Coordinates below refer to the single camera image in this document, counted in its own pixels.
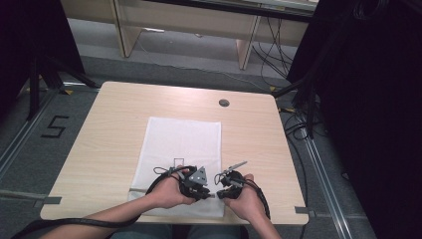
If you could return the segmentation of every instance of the wooden table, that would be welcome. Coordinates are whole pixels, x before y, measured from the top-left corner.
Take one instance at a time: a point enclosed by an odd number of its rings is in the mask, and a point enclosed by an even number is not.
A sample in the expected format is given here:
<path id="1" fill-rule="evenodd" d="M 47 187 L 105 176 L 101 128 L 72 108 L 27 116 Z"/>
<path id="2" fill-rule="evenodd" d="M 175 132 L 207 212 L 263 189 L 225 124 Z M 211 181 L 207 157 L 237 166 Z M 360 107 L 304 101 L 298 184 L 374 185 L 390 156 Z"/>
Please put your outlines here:
<path id="1" fill-rule="evenodd" d="M 221 107 L 220 100 L 230 102 Z M 248 160 L 239 171 L 253 173 L 274 224 L 306 224 L 304 200 L 270 95 L 107 82 L 75 141 L 44 205 L 41 217 L 83 217 L 127 200 L 149 117 L 220 121 L 222 166 Z M 229 208 L 222 219 L 141 216 L 140 222 L 243 224 Z"/>

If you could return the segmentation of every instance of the black cord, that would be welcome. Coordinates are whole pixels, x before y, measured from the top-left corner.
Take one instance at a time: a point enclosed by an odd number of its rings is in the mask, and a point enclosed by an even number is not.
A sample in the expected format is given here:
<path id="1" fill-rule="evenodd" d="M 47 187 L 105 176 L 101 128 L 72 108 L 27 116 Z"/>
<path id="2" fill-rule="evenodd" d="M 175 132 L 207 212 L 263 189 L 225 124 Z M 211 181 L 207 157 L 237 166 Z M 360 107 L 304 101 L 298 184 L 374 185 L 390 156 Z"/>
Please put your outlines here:
<path id="1" fill-rule="evenodd" d="M 216 174 L 215 176 L 214 176 L 214 183 L 217 185 L 218 183 L 220 183 L 221 182 L 221 178 L 223 177 L 223 175 L 221 174 L 221 173 L 219 173 L 219 174 Z"/>
<path id="2" fill-rule="evenodd" d="M 86 225 L 86 226 L 97 226 L 97 227 L 105 227 L 105 228 L 121 228 L 129 226 L 137 221 L 140 215 L 124 221 L 124 222 L 108 222 L 108 221 L 99 221 L 94 219 L 87 219 L 87 218 L 64 218 L 64 219 L 57 219 L 57 220 L 37 220 L 33 221 L 28 224 L 22 231 L 15 234 L 12 239 L 19 239 L 25 235 L 28 235 L 32 232 L 53 227 L 53 226 L 63 226 L 63 225 Z"/>
<path id="3" fill-rule="evenodd" d="M 286 127 L 286 125 L 288 124 L 289 120 L 290 120 L 292 117 L 294 117 L 294 116 L 295 116 L 295 115 L 291 115 L 291 116 L 288 118 L 288 120 L 286 121 L 285 126 L 284 126 L 284 128 L 285 128 L 285 132 L 286 132 L 287 134 L 292 134 L 296 140 L 303 140 L 303 139 L 305 139 L 305 138 L 307 138 L 307 137 L 308 137 L 308 133 L 307 133 L 307 135 L 306 135 L 305 137 L 299 137 L 299 136 L 297 136 L 297 131 L 298 131 L 299 129 L 301 129 L 301 128 L 306 127 L 306 125 L 307 125 L 307 124 L 306 124 L 305 122 L 299 122 L 299 123 L 297 123 L 297 124 L 295 124 L 295 125 L 293 125 L 293 126 Z M 323 123 L 323 121 L 322 121 L 322 119 L 321 119 L 320 117 L 318 117 L 317 115 L 316 115 L 316 117 L 317 117 L 317 119 L 318 119 L 318 120 L 317 120 L 317 121 L 314 121 L 314 122 L 313 122 L 313 125 L 317 125 L 317 124 Z M 328 137 L 328 135 L 327 135 L 327 134 L 320 133 L 320 132 L 318 132 L 315 128 L 313 128 L 313 131 L 314 131 L 316 134 L 320 135 L 320 136 L 323 136 L 323 137 Z"/>
<path id="4" fill-rule="evenodd" d="M 283 78 L 286 77 L 286 74 L 284 72 L 282 72 L 279 68 L 277 68 L 272 62 L 270 62 L 269 60 L 267 60 L 268 54 L 266 53 L 266 57 L 263 57 L 256 49 L 255 46 L 252 46 L 252 49 L 255 51 L 255 53 L 257 54 L 257 56 L 263 61 L 263 64 L 261 65 L 261 76 L 262 76 L 262 71 L 264 68 L 264 63 L 267 64 L 268 66 L 270 66 L 275 72 L 277 72 L 280 76 L 282 76 Z"/>
<path id="5" fill-rule="evenodd" d="M 271 27 L 271 23 L 270 23 L 270 18 L 268 18 L 268 17 L 267 17 L 267 22 L 268 22 L 268 25 L 270 27 L 271 34 L 273 36 L 273 41 L 274 41 L 274 43 L 276 43 L 277 49 L 279 50 L 279 54 L 280 54 L 280 57 L 282 59 L 282 62 L 284 63 L 284 66 L 286 66 L 286 61 L 285 61 L 285 58 L 283 56 L 286 56 L 291 62 L 293 60 L 288 55 L 285 54 L 285 52 L 282 50 L 282 47 L 281 47 L 280 28 L 282 27 L 282 19 L 279 19 L 278 31 L 277 31 L 276 35 L 274 35 L 274 31 L 273 31 L 273 28 Z"/>
<path id="6" fill-rule="evenodd" d="M 280 38 L 281 20 L 279 19 L 278 31 L 277 31 L 277 34 L 276 34 L 276 35 L 274 35 L 273 28 L 271 27 L 270 18 L 267 18 L 267 22 L 268 22 L 268 26 L 270 27 L 271 35 L 273 36 L 273 45 L 276 45 L 277 50 L 278 50 L 278 52 L 279 52 L 279 54 L 280 54 L 280 57 L 281 57 L 281 59 L 282 59 L 282 60 L 281 60 L 281 62 L 282 62 L 282 67 L 283 67 L 283 69 L 284 69 L 285 76 L 286 76 L 286 75 L 288 74 L 288 72 L 289 72 L 289 69 L 288 69 L 288 67 L 287 67 L 287 65 L 286 65 L 286 62 L 285 62 L 285 60 L 284 60 L 284 58 L 283 58 L 283 55 L 281 54 L 281 48 L 280 48 L 280 46 L 277 44 L 277 37 L 279 37 L 279 38 Z"/>
<path id="7" fill-rule="evenodd" d="M 260 50 L 261 50 L 261 52 L 263 52 L 263 53 L 266 53 L 265 51 L 264 51 L 264 49 L 261 47 L 261 43 L 258 43 L 258 46 L 260 47 Z M 277 57 L 273 57 L 273 56 L 268 56 L 269 58 L 272 58 L 272 59 L 274 59 L 274 60 L 277 60 L 277 61 L 283 61 L 284 59 L 280 59 L 280 58 L 277 58 Z"/>

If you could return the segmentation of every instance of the white paper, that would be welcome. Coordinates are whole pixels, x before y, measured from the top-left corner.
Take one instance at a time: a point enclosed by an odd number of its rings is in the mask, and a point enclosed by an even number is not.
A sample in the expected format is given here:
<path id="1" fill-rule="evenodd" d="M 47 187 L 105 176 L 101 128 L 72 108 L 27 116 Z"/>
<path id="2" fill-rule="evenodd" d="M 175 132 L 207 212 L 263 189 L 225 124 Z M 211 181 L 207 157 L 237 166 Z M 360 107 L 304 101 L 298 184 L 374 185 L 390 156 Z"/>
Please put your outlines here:
<path id="1" fill-rule="evenodd" d="M 214 184 L 214 176 L 221 172 L 221 123 L 187 119 L 149 118 L 139 162 L 131 188 L 146 191 L 159 175 L 154 167 L 168 169 L 174 158 L 184 158 L 184 165 L 205 167 L 207 188 L 211 192 L 223 186 Z M 128 200 L 143 196 L 130 191 Z M 223 217 L 224 203 L 218 198 L 199 200 L 192 205 L 178 205 L 170 209 L 153 209 L 143 213 L 156 216 Z"/>

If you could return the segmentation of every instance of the gray floor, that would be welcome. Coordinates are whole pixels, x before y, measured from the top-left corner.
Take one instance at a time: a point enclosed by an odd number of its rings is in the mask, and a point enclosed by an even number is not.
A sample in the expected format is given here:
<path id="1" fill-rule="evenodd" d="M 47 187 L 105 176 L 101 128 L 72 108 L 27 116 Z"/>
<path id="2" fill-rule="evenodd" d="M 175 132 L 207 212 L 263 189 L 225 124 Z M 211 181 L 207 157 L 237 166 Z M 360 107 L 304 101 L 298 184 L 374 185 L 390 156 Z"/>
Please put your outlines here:
<path id="1" fill-rule="evenodd" d="M 263 79 L 262 61 L 255 54 L 251 56 L 248 69 L 239 70 L 233 39 L 174 32 L 144 32 L 131 56 L 123 59 L 119 54 L 113 25 L 77 20 L 70 20 L 70 25 L 87 75 L 100 84 L 104 81 L 123 81 L 263 94 L 270 92 L 270 86 L 284 87 L 289 84 L 267 66 L 263 69 Z M 271 45 L 263 44 L 263 48 L 268 50 Z M 284 50 L 293 57 L 296 48 L 284 47 Z M 75 82 L 66 74 L 62 74 L 62 78 Z M 0 192 L 25 192 L 39 196 L 50 192 L 96 95 L 96 92 L 86 87 L 76 87 L 70 95 L 57 94 L 53 98 L 1 178 Z M 289 93 L 279 98 L 278 106 L 289 108 L 294 95 Z M 28 100 L 28 93 L 24 92 L 17 99 L 13 111 L 0 122 L 0 152 L 5 151 L 25 123 Z M 65 130 L 58 138 L 42 137 L 43 134 L 57 133 L 56 129 L 48 128 L 54 116 L 68 117 L 57 121 Z M 290 116 L 281 113 L 281 123 L 286 123 Z M 287 127 L 294 124 L 292 119 Z M 301 188 L 303 194 L 308 196 L 309 209 L 315 214 L 306 226 L 304 238 L 339 238 L 305 143 L 293 137 L 292 140 L 299 150 L 306 173 L 305 180 L 300 158 L 291 144 Z M 341 177 L 342 165 L 322 124 L 316 126 L 316 145 L 346 216 L 352 238 L 376 238 L 353 188 Z M 39 217 L 40 208 L 34 206 L 34 202 L 33 199 L 0 196 L 0 238 L 9 238 Z M 254 230 L 250 227 L 248 229 L 250 238 L 258 238 Z M 277 225 L 277 229 L 285 239 L 300 238 L 302 226 Z"/>

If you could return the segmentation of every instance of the handheld controller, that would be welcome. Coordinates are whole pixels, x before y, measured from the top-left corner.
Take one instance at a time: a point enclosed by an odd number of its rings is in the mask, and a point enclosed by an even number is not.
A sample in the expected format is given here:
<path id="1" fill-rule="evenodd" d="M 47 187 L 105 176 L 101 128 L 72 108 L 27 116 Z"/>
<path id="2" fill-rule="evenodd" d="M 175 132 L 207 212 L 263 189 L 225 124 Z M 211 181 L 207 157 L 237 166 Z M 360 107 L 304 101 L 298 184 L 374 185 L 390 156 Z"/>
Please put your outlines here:
<path id="1" fill-rule="evenodd" d="M 267 199 L 264 196 L 262 189 L 250 179 L 245 179 L 242 174 L 234 169 L 246 164 L 247 161 L 243 161 L 236 165 L 230 166 L 228 169 L 223 172 L 215 175 L 214 182 L 217 185 L 219 182 L 223 184 L 226 188 L 220 191 L 217 191 L 217 196 L 220 199 L 231 198 L 237 199 L 242 193 L 242 188 L 245 184 L 251 186 L 257 192 L 258 197 L 264 205 L 265 213 L 269 219 L 270 217 L 270 208 L 268 206 Z"/>
<path id="2" fill-rule="evenodd" d="M 155 167 L 155 173 L 157 173 L 156 169 L 158 168 L 164 169 L 161 167 Z M 164 178 L 173 177 L 179 182 L 180 192 L 187 197 L 195 198 L 195 200 L 198 201 L 200 199 L 207 199 L 208 197 L 213 196 L 210 194 L 210 190 L 204 187 L 207 185 L 207 175 L 204 167 L 197 169 L 196 166 L 183 166 L 177 168 L 170 167 L 168 170 L 164 170 L 165 171 L 162 173 L 157 173 L 160 175 L 152 182 L 145 194 L 151 192 Z M 178 179 L 171 175 L 174 172 L 179 175 Z"/>

